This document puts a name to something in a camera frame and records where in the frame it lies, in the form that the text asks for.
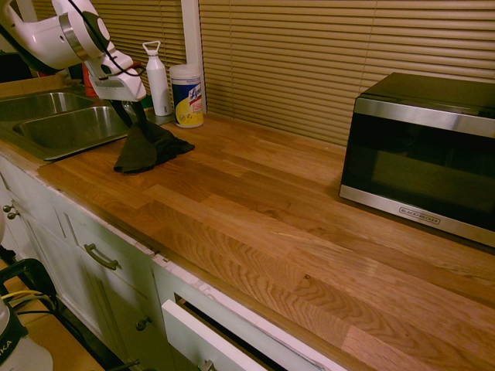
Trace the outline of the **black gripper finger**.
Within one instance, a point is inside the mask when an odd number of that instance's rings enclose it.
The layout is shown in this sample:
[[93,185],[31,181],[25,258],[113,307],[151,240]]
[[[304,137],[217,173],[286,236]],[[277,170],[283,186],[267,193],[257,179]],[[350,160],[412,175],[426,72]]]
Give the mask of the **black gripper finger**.
[[110,100],[111,106],[117,112],[118,116],[122,121],[127,125],[128,128],[132,126],[132,119],[129,116],[128,112],[123,107],[123,104],[120,100]]
[[138,119],[138,125],[140,128],[147,128],[147,117],[145,115],[144,108],[140,101],[135,101],[132,103],[133,111]]

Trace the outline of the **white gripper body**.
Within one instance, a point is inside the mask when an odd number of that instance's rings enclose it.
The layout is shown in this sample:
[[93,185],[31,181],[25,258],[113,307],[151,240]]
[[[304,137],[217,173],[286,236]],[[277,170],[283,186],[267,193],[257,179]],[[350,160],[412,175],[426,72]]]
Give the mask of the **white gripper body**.
[[146,90],[140,77],[121,73],[99,79],[90,76],[92,87],[100,99],[136,102],[145,98]]

